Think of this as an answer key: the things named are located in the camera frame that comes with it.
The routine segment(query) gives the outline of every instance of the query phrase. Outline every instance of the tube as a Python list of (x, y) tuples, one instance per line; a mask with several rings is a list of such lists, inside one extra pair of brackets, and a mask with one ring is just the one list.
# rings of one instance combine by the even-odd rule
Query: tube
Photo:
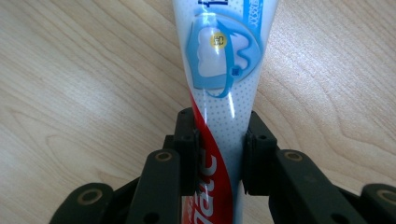
[(199, 192), (183, 224), (241, 223), (243, 143), (277, 0), (173, 0), (201, 133)]

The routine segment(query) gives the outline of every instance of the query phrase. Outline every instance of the wooden surface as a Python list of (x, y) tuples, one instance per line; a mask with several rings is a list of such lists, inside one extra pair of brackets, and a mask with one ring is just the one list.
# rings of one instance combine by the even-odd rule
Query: wooden surface
[[(280, 1), (254, 109), (359, 193), (396, 186), (396, 1)], [(114, 189), (190, 106), (171, 0), (0, 0), (0, 223)], [(245, 223), (272, 223), (245, 197)]]

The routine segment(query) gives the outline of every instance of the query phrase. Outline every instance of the round metal joint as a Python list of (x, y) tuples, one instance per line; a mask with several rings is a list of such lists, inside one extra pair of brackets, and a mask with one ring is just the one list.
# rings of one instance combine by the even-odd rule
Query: round metal joint
[(159, 152), (155, 155), (157, 161), (170, 161), (172, 159), (172, 154), (169, 152)]
[(396, 192), (387, 189), (379, 189), (376, 191), (376, 195), (385, 202), (396, 205)]
[(87, 189), (80, 193), (77, 197), (77, 202), (81, 205), (90, 205), (96, 203), (103, 196), (100, 189)]
[(293, 152), (293, 151), (288, 151), (285, 152), (285, 158), (291, 161), (302, 161), (303, 157), (300, 155), (300, 153)]

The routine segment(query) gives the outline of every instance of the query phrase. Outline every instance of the red label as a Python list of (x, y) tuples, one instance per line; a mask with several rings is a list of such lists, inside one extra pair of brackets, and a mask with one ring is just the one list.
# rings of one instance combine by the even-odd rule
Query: red label
[(185, 202), (183, 224), (233, 223), (233, 192), (223, 158), (212, 133), (191, 97), (195, 125), (201, 133), (199, 188)]

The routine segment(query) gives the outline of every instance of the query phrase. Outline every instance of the yellow sticker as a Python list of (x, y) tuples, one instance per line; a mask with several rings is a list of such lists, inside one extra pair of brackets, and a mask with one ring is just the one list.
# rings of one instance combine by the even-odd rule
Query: yellow sticker
[(227, 45), (227, 37), (222, 32), (216, 32), (210, 36), (210, 45), (214, 49), (224, 49)]

